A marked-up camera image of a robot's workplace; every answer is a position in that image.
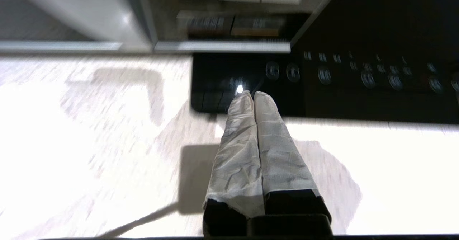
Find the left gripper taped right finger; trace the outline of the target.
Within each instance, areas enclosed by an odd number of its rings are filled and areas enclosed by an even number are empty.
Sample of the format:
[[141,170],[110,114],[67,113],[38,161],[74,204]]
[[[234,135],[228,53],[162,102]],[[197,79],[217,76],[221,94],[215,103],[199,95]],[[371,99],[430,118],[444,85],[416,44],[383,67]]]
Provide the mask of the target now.
[[313,176],[267,93],[254,95],[265,212],[330,217]]

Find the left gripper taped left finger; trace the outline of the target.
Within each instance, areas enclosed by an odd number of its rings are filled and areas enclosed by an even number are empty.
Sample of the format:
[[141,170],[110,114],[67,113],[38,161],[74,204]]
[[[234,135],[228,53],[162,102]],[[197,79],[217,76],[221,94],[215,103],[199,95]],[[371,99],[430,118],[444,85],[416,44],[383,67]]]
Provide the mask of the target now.
[[265,214],[254,101],[249,91],[237,94],[228,108],[203,208],[205,236],[246,236],[247,222]]

